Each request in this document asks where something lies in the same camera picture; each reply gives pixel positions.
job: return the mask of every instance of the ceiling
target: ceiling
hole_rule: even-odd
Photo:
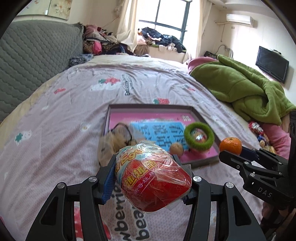
[[[246,11],[277,18],[261,0],[210,0],[221,11]]]

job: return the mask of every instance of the orange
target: orange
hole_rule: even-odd
[[[233,154],[240,155],[242,152],[242,142],[235,137],[227,137],[221,141],[219,146],[220,151],[229,151]]]

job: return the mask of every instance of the wall-mounted tv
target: wall-mounted tv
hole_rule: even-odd
[[[285,83],[289,61],[277,52],[259,46],[256,65],[276,80]]]

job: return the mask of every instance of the bed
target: bed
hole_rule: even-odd
[[[108,105],[152,104],[155,98],[193,106],[219,139],[235,136],[244,146],[259,148],[247,122],[190,77],[186,65],[154,58],[96,56],[43,83],[0,125],[0,216],[16,241],[25,240],[57,183],[80,183],[97,173],[97,146]],[[261,220],[262,201],[243,190],[237,170],[219,162],[193,172],[211,183],[233,182]],[[180,203],[172,211],[137,216],[118,195],[118,188],[113,194],[100,207],[112,240],[183,240],[190,206]],[[123,207],[127,229],[118,223],[118,205]],[[215,233],[215,219],[212,204],[209,240]],[[139,228],[138,220],[145,228]]]

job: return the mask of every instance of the gray quilted headboard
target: gray quilted headboard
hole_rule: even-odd
[[[0,122],[83,53],[83,26],[46,20],[10,24],[0,39]]]

